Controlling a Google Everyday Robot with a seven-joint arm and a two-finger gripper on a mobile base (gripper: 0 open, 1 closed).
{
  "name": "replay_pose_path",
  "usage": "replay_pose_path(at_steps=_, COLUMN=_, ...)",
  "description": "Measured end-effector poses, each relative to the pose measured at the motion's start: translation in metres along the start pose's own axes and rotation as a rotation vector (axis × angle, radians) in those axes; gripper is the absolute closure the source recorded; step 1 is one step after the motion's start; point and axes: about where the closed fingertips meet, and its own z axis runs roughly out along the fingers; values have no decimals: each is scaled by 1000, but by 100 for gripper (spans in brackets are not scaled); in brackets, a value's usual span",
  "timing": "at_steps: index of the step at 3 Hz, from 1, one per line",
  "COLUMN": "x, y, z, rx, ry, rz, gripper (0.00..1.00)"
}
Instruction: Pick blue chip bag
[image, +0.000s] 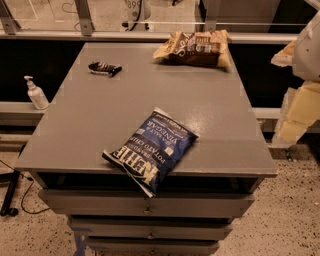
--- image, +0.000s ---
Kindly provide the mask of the white numbered robot base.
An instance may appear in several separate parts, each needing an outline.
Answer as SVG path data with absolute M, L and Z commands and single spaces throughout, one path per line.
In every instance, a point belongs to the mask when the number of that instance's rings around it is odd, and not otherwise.
M 122 23 L 126 31 L 147 31 L 147 20 L 151 16 L 149 0 L 125 0 L 127 6 L 127 20 Z

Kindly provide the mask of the white and yellow robot arm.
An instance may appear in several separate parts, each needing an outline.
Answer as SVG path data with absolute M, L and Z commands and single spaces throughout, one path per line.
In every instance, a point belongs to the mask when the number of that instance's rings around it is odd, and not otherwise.
M 271 63 L 291 66 L 293 74 L 303 80 L 298 89 L 287 90 L 272 138 L 274 147 L 289 148 L 320 119 L 320 11 Z

